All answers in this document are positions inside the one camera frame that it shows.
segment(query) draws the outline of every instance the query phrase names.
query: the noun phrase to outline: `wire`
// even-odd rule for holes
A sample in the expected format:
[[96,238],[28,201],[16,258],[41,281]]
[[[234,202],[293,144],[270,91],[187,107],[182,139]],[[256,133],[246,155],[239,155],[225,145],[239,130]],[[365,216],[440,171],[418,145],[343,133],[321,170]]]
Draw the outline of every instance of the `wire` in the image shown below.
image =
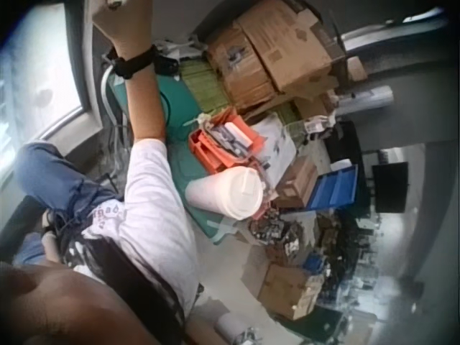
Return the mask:
[[[116,117],[112,111],[112,108],[110,107],[109,99],[107,98],[107,83],[109,81],[109,76],[111,75],[112,71],[114,70],[113,65],[110,65],[107,67],[106,71],[103,73],[102,80],[101,80],[101,98],[102,98],[102,104],[106,110],[107,115],[109,116],[109,119],[111,123],[114,126],[118,126],[118,121],[116,120]],[[119,140],[119,135],[118,132],[115,131],[114,134],[114,169],[112,172],[109,174],[111,177],[115,177],[118,171],[121,169],[121,165],[118,161],[118,140]]]

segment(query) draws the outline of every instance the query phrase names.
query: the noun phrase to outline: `person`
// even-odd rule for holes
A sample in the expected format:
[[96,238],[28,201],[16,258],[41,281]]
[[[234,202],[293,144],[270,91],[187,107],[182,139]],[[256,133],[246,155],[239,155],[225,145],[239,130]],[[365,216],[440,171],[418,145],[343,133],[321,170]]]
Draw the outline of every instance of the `person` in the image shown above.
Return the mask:
[[[94,24],[119,57],[152,45],[152,0],[97,1]],[[24,146],[15,177],[55,215],[62,263],[37,235],[0,264],[2,340],[17,344],[181,344],[198,289],[193,232],[167,162],[165,117],[152,66],[126,80],[134,132],[124,202],[47,142]]]

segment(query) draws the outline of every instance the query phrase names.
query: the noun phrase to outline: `white t-shirt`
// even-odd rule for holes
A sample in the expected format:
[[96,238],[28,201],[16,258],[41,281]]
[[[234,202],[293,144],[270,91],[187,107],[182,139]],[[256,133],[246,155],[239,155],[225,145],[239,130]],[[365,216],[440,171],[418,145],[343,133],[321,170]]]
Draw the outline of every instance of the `white t-shirt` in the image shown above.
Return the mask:
[[[92,216],[83,238],[112,238],[136,268],[155,281],[144,268],[152,267],[174,289],[187,316],[198,289],[196,243],[160,140],[134,144],[124,203],[106,201]],[[78,244],[74,250],[83,251]],[[85,264],[73,269],[97,279]]]

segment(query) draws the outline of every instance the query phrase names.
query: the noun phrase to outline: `knee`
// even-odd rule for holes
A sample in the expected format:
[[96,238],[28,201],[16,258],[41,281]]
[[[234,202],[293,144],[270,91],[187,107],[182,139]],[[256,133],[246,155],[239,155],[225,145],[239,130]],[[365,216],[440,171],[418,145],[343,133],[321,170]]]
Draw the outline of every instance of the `knee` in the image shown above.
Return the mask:
[[46,160],[46,156],[59,154],[58,149],[47,142],[32,142],[22,146],[14,162],[14,174],[23,180],[26,175],[37,173],[39,164]]

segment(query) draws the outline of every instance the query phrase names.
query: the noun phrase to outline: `black backpack strap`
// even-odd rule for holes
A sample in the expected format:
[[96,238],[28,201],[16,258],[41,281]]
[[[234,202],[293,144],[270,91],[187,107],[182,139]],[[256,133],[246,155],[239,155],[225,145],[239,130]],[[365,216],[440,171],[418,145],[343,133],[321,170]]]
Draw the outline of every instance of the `black backpack strap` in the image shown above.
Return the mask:
[[184,312],[178,297],[169,284],[151,267],[149,272],[158,277],[159,284],[180,306],[180,317],[171,308],[167,298],[134,266],[113,239],[83,239],[85,262],[89,269],[129,305],[145,328],[162,345],[180,345],[184,338]]

